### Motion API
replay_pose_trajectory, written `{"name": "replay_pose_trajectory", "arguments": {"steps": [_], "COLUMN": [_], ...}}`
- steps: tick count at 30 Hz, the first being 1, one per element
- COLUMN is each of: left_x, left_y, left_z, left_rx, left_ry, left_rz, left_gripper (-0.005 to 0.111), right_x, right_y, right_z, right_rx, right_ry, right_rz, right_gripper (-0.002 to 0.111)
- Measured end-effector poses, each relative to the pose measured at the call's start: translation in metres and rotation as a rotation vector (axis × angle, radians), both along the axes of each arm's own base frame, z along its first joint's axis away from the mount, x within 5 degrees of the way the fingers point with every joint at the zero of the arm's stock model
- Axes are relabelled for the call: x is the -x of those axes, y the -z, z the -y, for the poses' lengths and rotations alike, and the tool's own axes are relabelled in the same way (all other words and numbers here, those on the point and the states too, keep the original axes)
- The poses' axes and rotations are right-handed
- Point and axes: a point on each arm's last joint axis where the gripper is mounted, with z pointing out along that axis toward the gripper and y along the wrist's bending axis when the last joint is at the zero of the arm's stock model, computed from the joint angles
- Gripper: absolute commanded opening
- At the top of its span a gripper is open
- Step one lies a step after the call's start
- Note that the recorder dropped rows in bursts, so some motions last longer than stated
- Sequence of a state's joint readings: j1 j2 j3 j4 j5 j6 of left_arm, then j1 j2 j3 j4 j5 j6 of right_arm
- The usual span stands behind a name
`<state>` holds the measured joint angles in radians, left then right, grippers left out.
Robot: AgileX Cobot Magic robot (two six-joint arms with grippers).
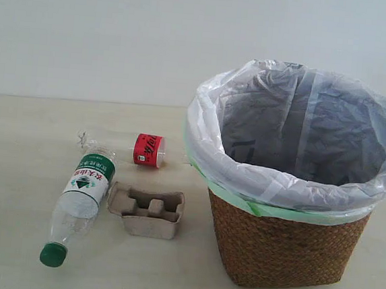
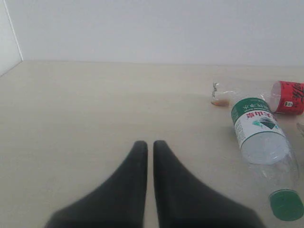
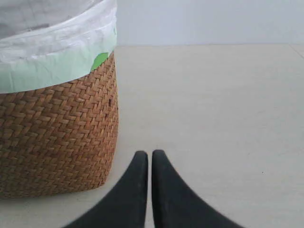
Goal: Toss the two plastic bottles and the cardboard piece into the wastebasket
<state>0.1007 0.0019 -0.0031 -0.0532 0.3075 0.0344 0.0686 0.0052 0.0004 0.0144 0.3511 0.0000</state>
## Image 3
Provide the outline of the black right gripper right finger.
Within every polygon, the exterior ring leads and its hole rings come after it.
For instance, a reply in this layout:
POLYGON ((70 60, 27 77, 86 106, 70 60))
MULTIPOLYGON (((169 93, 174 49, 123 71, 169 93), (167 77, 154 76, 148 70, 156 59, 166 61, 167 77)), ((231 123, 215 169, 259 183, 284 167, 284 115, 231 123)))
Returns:
POLYGON ((240 228, 203 201, 163 150, 152 153, 152 210, 156 228, 240 228))

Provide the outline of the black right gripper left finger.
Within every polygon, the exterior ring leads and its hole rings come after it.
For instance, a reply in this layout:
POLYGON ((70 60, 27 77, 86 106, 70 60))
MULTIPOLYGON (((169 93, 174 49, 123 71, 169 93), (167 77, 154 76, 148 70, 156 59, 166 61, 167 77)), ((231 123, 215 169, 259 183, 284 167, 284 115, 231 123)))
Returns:
POLYGON ((148 189, 148 155, 137 151, 123 176, 89 211, 67 228, 143 228, 148 189))

